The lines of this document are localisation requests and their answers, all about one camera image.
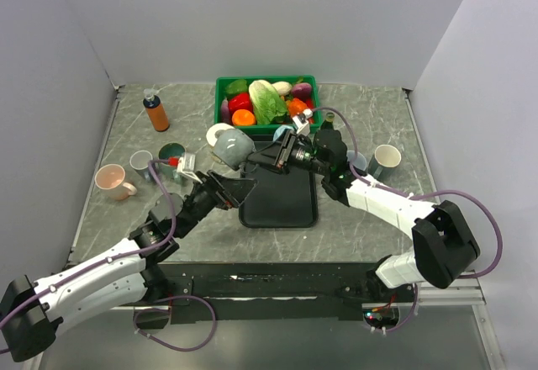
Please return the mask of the light blue mug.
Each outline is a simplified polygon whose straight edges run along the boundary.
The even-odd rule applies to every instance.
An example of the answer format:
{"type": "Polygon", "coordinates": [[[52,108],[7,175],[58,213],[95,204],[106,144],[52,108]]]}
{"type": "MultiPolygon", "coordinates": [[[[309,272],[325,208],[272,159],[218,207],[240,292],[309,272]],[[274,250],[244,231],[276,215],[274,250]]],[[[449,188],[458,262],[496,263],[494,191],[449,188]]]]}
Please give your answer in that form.
{"type": "Polygon", "coordinates": [[[272,137],[272,141],[273,141],[273,142],[282,141],[284,135],[285,135],[288,131],[294,131],[294,128],[293,128],[291,125],[288,125],[288,124],[280,125],[280,126],[275,130],[275,132],[274,132],[274,134],[273,134],[273,137],[272,137]]]}

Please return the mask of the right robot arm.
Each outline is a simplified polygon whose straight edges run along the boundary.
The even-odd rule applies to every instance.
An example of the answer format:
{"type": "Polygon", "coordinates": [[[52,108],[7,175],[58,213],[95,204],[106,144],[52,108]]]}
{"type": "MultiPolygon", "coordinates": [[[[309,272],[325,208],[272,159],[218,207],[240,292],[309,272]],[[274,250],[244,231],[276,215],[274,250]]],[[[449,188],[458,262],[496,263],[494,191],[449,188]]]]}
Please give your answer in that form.
{"type": "Polygon", "coordinates": [[[336,129],[319,129],[313,136],[287,129],[281,138],[258,149],[243,131],[216,124],[207,131],[206,140],[212,154],[235,171],[250,163],[279,174],[293,168],[318,174],[332,199],[368,212],[406,235],[412,250],[386,256],[372,269],[367,292],[376,301],[388,300],[398,287],[411,283],[447,288],[480,256],[456,204],[403,196],[365,172],[353,171],[347,146],[336,129]]]}

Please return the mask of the teal glazed mug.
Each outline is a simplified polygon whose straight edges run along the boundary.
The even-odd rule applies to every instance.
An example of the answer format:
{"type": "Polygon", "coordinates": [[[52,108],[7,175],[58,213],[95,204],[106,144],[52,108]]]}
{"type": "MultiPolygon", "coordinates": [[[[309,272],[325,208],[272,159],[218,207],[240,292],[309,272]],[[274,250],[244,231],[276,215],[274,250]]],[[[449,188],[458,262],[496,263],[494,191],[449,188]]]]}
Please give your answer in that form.
{"type": "Polygon", "coordinates": [[[178,160],[184,153],[185,148],[179,143],[168,143],[162,146],[158,153],[158,158],[163,160],[159,163],[161,174],[180,185],[184,184],[185,179],[177,172],[177,164],[170,165],[169,161],[171,158],[178,160]]]}

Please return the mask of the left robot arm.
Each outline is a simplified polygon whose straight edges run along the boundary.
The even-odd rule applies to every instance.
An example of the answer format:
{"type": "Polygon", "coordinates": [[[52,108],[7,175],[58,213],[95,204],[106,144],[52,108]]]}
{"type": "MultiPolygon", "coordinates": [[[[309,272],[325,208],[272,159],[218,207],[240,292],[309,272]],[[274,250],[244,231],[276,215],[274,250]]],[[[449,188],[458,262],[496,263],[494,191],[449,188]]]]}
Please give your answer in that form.
{"type": "Polygon", "coordinates": [[[5,352],[25,362],[45,351],[64,330],[111,308],[166,296],[158,267],[213,209],[240,207],[257,181],[200,172],[192,192],[181,198],[164,191],[145,222],[105,252],[64,272],[30,281],[14,279],[1,300],[5,352]]]}

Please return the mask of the grey-blue mug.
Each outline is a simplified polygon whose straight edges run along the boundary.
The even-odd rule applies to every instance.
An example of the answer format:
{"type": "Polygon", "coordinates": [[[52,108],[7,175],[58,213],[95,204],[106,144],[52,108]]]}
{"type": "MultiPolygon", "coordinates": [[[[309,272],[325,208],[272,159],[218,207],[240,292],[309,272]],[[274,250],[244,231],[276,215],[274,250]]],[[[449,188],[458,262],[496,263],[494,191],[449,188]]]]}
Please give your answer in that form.
{"type": "Polygon", "coordinates": [[[369,161],[367,172],[382,182],[388,179],[402,160],[400,151],[393,145],[379,145],[369,161]]]}

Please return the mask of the pink mug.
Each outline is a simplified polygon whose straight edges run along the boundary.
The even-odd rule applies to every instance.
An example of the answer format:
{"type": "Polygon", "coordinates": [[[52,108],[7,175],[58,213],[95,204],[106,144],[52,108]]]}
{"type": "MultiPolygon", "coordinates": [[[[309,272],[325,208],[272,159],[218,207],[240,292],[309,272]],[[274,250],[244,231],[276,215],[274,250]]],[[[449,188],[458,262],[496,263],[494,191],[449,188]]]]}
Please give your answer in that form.
{"type": "Polygon", "coordinates": [[[98,169],[95,185],[113,200],[121,201],[135,196],[138,189],[126,180],[126,171],[119,164],[107,164],[98,169]]]}

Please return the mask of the small grey mug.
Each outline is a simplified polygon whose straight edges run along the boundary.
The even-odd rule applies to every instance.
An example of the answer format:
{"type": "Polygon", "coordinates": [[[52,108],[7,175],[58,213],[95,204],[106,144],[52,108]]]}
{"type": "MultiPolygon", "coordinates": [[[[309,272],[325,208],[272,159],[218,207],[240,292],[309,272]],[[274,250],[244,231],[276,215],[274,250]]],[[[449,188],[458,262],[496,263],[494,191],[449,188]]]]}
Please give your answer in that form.
{"type": "Polygon", "coordinates": [[[152,159],[153,155],[149,151],[136,151],[131,155],[129,165],[146,182],[154,182],[154,178],[150,173],[150,162],[152,159]]]}

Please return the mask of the grey mug white rim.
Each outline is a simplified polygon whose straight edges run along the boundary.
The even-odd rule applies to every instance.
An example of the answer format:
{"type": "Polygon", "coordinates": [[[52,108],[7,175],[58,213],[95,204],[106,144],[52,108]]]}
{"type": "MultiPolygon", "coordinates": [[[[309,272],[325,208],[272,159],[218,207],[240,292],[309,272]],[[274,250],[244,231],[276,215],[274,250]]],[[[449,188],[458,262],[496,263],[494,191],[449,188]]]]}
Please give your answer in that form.
{"type": "Polygon", "coordinates": [[[239,171],[247,157],[255,151],[254,141],[241,130],[222,129],[216,134],[213,154],[234,171],[239,171]]]}

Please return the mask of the pale grey mug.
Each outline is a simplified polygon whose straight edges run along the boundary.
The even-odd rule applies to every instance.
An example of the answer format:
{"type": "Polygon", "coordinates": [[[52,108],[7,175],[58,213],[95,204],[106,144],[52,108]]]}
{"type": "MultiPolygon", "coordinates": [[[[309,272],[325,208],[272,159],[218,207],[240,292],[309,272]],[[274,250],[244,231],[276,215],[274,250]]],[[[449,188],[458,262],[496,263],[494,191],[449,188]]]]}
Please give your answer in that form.
{"type": "Polygon", "coordinates": [[[355,153],[353,150],[349,150],[346,153],[347,161],[353,166],[352,171],[357,175],[364,177],[367,174],[367,160],[362,153],[355,153]]]}

